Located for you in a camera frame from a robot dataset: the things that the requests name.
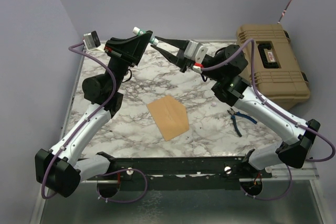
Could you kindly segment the brown paper envelope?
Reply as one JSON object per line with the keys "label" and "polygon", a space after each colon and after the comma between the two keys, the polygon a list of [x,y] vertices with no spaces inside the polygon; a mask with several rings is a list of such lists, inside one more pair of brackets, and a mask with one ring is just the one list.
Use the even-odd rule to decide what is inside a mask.
{"label": "brown paper envelope", "polygon": [[186,107],[170,95],[146,105],[165,141],[189,130]]}

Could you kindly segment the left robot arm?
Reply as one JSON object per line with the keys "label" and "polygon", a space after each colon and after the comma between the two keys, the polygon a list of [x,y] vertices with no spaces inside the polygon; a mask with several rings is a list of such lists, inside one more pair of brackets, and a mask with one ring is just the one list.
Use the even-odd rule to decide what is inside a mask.
{"label": "left robot arm", "polygon": [[46,188],[68,197],[84,180],[95,176],[110,179],[115,175],[111,156],[98,153],[83,160],[80,156],[95,134],[121,108],[123,94],[118,89],[129,68],[139,64],[152,35],[148,30],[127,39],[111,38],[104,47],[110,58],[107,65],[83,51],[78,52],[95,61],[105,72],[83,82],[85,99],[90,104],[75,126],[49,150],[40,149],[35,155],[36,180],[41,183],[43,199],[49,199]]}

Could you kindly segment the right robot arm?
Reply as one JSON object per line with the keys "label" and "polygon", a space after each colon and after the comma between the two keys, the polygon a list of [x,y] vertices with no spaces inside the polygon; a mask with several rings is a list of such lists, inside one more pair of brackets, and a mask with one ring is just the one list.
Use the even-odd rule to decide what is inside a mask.
{"label": "right robot arm", "polygon": [[320,123],[298,118],[260,94],[240,73],[247,67],[243,50],[238,45],[219,49],[215,56],[207,54],[207,47],[193,40],[160,39],[178,48],[177,55],[154,46],[181,72],[191,69],[216,83],[212,91],[221,102],[244,111],[274,131],[281,141],[264,148],[249,151],[241,171],[254,177],[268,166],[286,164],[301,168],[307,158]]}

